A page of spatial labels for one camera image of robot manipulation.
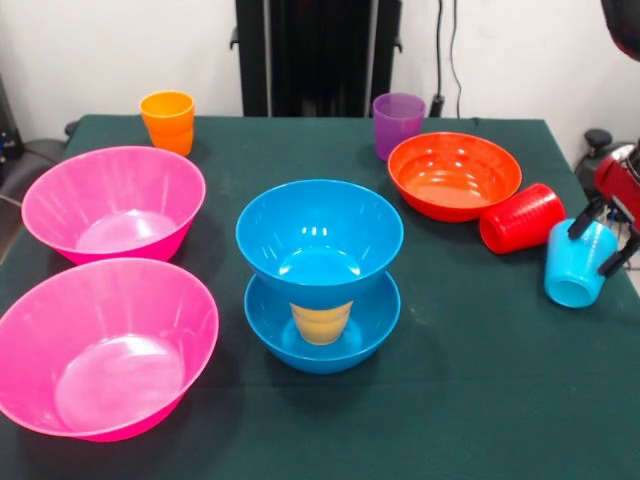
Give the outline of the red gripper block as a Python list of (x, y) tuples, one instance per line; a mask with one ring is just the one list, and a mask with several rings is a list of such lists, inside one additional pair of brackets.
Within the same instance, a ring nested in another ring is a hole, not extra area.
[[(639, 148), (621, 147), (609, 154), (596, 170), (595, 186), (602, 197), (592, 199), (576, 217), (568, 229), (570, 239), (579, 239), (606, 205), (620, 212), (628, 223), (639, 222)], [(638, 249), (639, 239), (630, 238), (598, 268), (598, 274), (613, 276)]]

